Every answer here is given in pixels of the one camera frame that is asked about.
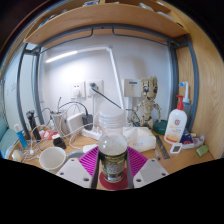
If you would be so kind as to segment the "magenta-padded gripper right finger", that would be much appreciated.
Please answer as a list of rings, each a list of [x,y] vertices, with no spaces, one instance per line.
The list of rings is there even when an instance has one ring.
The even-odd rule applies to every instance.
[[[168,176],[168,172],[155,159],[147,159],[135,149],[127,148],[128,188],[140,188]]]

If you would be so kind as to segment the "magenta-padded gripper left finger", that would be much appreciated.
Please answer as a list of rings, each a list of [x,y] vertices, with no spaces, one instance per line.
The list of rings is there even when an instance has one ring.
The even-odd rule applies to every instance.
[[[79,158],[69,158],[57,176],[84,188],[95,189],[98,183],[99,150],[97,147]]]

